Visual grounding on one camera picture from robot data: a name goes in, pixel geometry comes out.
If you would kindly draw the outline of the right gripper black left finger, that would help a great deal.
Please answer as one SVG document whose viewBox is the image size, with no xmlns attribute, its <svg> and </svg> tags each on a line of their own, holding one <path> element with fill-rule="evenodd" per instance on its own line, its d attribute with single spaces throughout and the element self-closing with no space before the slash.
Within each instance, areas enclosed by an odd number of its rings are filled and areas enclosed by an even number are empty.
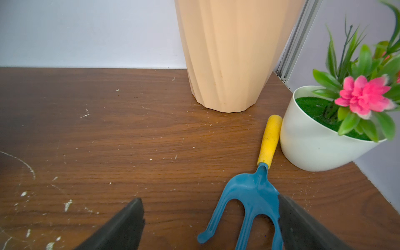
<svg viewBox="0 0 400 250">
<path fill-rule="evenodd" d="M 137 250 L 145 226 L 141 198 L 128 203 L 77 250 Z"/>
</svg>

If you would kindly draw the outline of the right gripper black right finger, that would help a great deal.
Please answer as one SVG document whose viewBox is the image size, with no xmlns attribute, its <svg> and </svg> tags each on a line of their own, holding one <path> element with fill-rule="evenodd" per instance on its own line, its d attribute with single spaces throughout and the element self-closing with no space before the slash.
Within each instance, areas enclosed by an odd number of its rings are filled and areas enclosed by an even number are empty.
<svg viewBox="0 0 400 250">
<path fill-rule="evenodd" d="M 278 199 L 278 223 L 286 250 L 351 249 L 293 199 L 282 194 Z"/>
</svg>

